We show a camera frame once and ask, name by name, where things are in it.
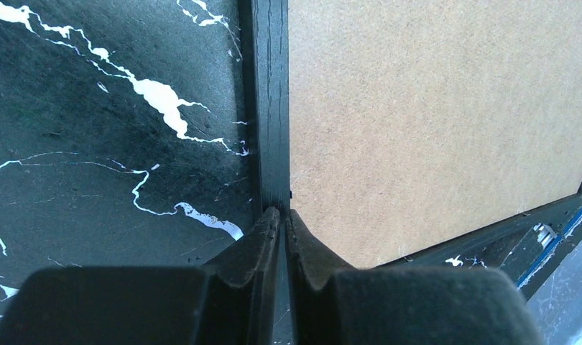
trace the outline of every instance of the black wooden frame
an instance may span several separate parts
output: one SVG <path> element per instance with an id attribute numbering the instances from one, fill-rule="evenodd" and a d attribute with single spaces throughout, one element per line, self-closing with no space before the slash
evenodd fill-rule
<path id="1" fill-rule="evenodd" d="M 290 143 L 287 0 L 240 0 L 241 49 L 244 56 L 243 78 L 245 112 L 249 120 L 249 149 L 254 218 L 274 206 L 285 220 L 290 212 Z M 441 265 L 459 254 L 488 249 L 491 267 L 506 265 L 512 279 L 521 282 L 546 258 L 553 247 L 555 258 L 524 287 L 530 294 L 540 286 L 582 239 L 582 224 L 569 239 L 559 236 L 552 247 L 541 248 L 531 241 L 532 256 L 510 257 L 512 250 L 526 241 L 526 233 L 538 223 L 550 225 L 559 235 L 582 210 L 582 183 L 576 194 L 437 244 L 382 266 Z"/>
<path id="2" fill-rule="evenodd" d="M 254 219 L 290 211 L 287 0 L 239 0 Z"/>

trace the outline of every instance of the black panel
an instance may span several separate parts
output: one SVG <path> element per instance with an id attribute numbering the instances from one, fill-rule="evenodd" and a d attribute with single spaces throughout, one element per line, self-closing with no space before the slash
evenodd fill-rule
<path id="1" fill-rule="evenodd" d="M 238 3 L 206 6 L 1 0 L 0 314 L 40 268 L 200 265 L 250 229 Z"/>

